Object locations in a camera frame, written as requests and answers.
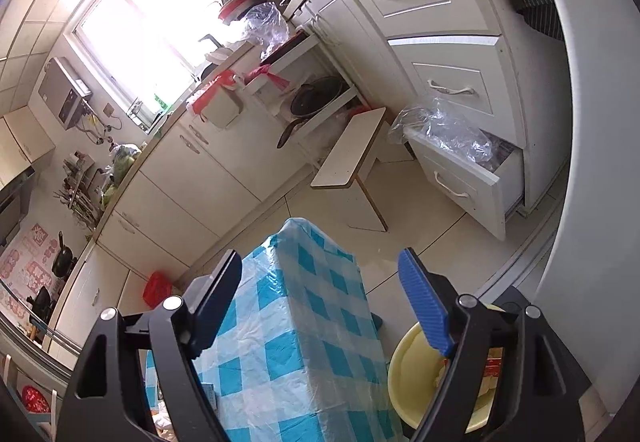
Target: frying pan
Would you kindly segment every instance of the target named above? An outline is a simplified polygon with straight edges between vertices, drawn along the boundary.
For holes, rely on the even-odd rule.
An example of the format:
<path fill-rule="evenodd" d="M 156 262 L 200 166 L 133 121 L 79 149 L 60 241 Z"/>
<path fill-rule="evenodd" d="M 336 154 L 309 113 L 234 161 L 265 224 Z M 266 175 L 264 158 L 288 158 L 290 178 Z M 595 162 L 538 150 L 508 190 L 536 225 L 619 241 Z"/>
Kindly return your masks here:
<path fill-rule="evenodd" d="M 289 140 L 293 130 L 300 124 L 307 122 L 311 117 L 320 112 L 326 105 L 337 98 L 342 92 L 344 82 L 340 77 L 327 76 L 316 79 L 311 83 L 300 86 L 296 96 L 291 101 L 291 115 L 296 117 L 284 129 L 278 149 L 282 148 Z"/>

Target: cabinet handle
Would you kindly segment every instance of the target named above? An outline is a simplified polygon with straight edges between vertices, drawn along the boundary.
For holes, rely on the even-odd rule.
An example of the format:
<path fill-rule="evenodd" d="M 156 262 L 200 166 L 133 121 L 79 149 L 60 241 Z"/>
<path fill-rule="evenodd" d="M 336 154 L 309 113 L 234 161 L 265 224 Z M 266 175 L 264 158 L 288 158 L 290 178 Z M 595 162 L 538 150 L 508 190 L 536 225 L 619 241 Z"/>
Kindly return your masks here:
<path fill-rule="evenodd" d="M 459 95 L 462 95 L 462 94 L 465 94 L 465 95 L 468 95 L 468 96 L 476 95 L 476 91 L 473 88 L 471 88 L 471 86 L 466 86 L 465 88 L 462 88 L 462 90 L 451 90 L 450 88 L 447 88 L 446 86 L 437 85 L 431 79 L 427 79 L 427 84 L 429 85 L 429 88 L 433 88 L 434 90 L 437 90 L 441 94 L 445 94 L 447 96 L 459 96 Z"/>
<path fill-rule="evenodd" d="M 204 138 L 204 136 L 193 127 L 193 125 L 190 124 L 189 129 L 193 132 L 193 135 L 195 135 L 200 142 L 204 142 L 204 144 L 206 144 L 207 146 L 209 145 L 209 141 Z"/>
<path fill-rule="evenodd" d="M 469 193 L 456 193 L 453 189 L 451 189 L 450 187 L 440 182 L 440 174 L 437 171 L 434 171 L 433 175 L 434 177 L 436 177 L 436 182 L 438 183 L 438 185 L 444 187 L 444 189 L 446 189 L 453 196 L 459 197 L 459 198 L 469 198 Z"/>
<path fill-rule="evenodd" d="M 200 150 L 198 150 L 198 148 L 196 148 L 189 139 L 184 138 L 184 135 L 181 135 L 180 138 L 187 145 L 187 148 L 189 148 L 194 153 L 197 153 L 198 155 L 200 154 Z"/>
<path fill-rule="evenodd" d="M 129 229 L 127 227 L 127 223 L 124 222 L 123 220 L 118 218 L 118 223 L 120 224 L 120 226 L 127 232 L 129 232 L 130 234 L 136 234 L 136 231 L 133 231 L 132 229 Z"/>
<path fill-rule="evenodd" d="M 137 229 L 140 228 L 140 224 L 137 223 L 133 218 L 131 218 L 131 216 L 129 216 L 127 213 L 122 213 L 122 218 L 124 218 L 127 222 L 129 222 L 135 228 Z"/>

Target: small stool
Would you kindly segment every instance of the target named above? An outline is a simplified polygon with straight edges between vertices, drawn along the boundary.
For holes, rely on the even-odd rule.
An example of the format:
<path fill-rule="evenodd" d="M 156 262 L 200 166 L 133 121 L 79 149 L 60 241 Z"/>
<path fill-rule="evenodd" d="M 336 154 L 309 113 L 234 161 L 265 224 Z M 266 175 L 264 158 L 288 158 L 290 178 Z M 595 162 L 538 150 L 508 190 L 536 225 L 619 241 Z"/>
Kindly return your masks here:
<path fill-rule="evenodd" d="M 386 108 L 354 115 L 335 143 L 320 171 L 311 182 L 313 189 L 329 195 L 344 222 L 355 229 L 386 231 L 387 226 L 364 181 L 378 159 L 400 162 L 413 157 L 404 146 L 389 144 Z"/>

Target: checkered tablecloth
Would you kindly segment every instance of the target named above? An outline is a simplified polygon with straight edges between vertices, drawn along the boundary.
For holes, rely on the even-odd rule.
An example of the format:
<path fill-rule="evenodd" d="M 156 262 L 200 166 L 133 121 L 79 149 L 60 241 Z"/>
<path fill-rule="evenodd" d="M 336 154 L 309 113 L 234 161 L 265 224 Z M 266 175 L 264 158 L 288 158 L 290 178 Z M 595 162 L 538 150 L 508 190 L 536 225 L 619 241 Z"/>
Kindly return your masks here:
<path fill-rule="evenodd" d="M 242 261 L 220 332 L 194 365 L 233 442 L 402 439 L 360 269 L 303 218 Z M 146 386 L 154 406 L 151 356 Z"/>

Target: red bag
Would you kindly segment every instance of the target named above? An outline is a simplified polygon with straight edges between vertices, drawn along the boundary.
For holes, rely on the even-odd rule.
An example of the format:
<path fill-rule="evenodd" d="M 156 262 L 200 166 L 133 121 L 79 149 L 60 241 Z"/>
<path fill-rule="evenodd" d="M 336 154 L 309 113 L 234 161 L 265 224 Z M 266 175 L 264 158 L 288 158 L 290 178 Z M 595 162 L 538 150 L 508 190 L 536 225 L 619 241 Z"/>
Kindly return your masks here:
<path fill-rule="evenodd" d="M 142 299 L 150 308 L 156 308 L 172 294 L 171 282 L 162 272 L 154 272 L 146 282 Z"/>
<path fill-rule="evenodd" d="M 47 399 L 33 386 L 25 386 L 22 389 L 22 404 L 32 413 L 51 413 Z"/>

